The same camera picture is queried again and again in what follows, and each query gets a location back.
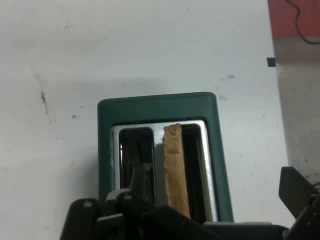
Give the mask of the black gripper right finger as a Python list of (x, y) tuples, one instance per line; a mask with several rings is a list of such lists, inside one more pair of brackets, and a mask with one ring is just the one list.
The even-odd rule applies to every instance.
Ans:
[(278, 195), (295, 222), (285, 240), (320, 238), (320, 192), (294, 167), (281, 168)]

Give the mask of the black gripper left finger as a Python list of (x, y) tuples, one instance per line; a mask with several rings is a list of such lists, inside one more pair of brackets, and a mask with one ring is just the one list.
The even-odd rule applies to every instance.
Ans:
[(62, 240), (219, 240), (203, 225), (165, 205), (156, 207), (136, 193), (115, 191), (104, 203), (75, 200), (61, 231)]

